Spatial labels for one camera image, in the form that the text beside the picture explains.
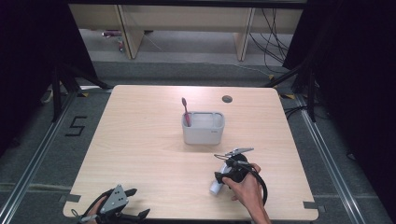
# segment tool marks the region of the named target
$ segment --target gray floor strip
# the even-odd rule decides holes
[[[67,95],[64,101],[64,110],[62,111],[60,117],[55,122],[52,122],[51,125],[49,126],[49,129],[44,139],[41,141],[37,151],[35,152],[35,155],[27,165],[23,175],[21,176],[20,180],[18,181],[18,183],[10,193],[7,201],[5,202],[5,204],[3,204],[3,207],[0,212],[1,223],[8,224],[13,218],[15,212],[18,209],[18,206],[20,205],[23,199],[23,196],[25,195],[26,191],[29,189],[30,183],[35,177],[35,173],[40,167],[41,162],[44,160],[47,151],[50,148],[53,139],[55,138],[57,131],[62,125],[68,108],[73,103],[74,99],[76,99],[76,97],[77,97],[76,92],[71,92]]]
[[[303,96],[297,95],[296,98],[299,105],[305,105]],[[332,178],[332,182],[337,189],[337,192],[340,196],[341,201],[344,204],[344,207],[346,208],[346,212],[349,215],[351,222],[354,224],[366,223],[364,217],[362,216],[361,210],[359,209],[359,206],[349,189],[349,186],[347,185],[340,170],[338,169],[337,164],[332,158],[332,153],[327,148],[327,145],[320,134],[317,124],[315,122],[312,122],[311,118],[309,118],[307,111],[303,110],[302,113],[304,121],[309,129],[309,132],[311,132],[312,137],[314,138],[320,156],[326,165],[329,175]]]

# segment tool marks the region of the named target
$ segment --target light wood table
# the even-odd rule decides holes
[[[231,103],[222,102],[229,95]],[[190,111],[219,111],[225,128],[216,146],[183,142],[181,117],[187,99]],[[150,208],[148,218],[249,220],[247,210],[231,201],[223,186],[218,196],[210,185],[223,161],[214,157],[235,147],[262,168],[268,188],[265,205],[271,219],[314,220],[317,209],[289,125],[273,89],[234,87],[117,86],[108,100],[67,202],[82,214],[102,192],[122,184],[136,188],[123,213],[137,215]]]

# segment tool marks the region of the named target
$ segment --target black corner tape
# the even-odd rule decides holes
[[[67,195],[62,195],[61,198],[59,199],[59,202],[60,203],[65,203],[65,202],[78,203],[80,198],[81,198],[81,195],[67,194]]]
[[[318,206],[316,203],[313,202],[303,202],[304,208],[305,209],[318,209]]]

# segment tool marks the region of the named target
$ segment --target wooden desk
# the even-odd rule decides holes
[[[222,96],[233,97],[223,103]],[[215,110],[225,117],[221,143],[189,146],[183,142],[181,97],[190,111]],[[102,192],[122,184],[136,188],[125,214],[150,208],[148,218],[247,220],[247,210],[230,200],[223,187],[209,192],[214,172],[223,164],[214,153],[234,147],[254,147],[246,153],[262,168],[267,184],[266,209],[271,219],[314,220],[313,202],[282,105],[273,89],[232,87],[117,86],[78,173],[71,194],[79,203],[66,203],[82,214]]]

